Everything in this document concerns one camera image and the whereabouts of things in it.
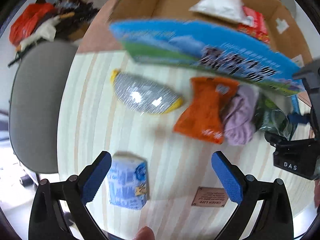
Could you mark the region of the person hand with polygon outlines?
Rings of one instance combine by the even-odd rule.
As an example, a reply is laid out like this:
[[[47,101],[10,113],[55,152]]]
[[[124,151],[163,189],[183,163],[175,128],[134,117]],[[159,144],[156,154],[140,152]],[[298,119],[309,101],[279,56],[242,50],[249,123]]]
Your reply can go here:
[[[145,226],[137,232],[133,240],[155,240],[155,235],[151,228]]]

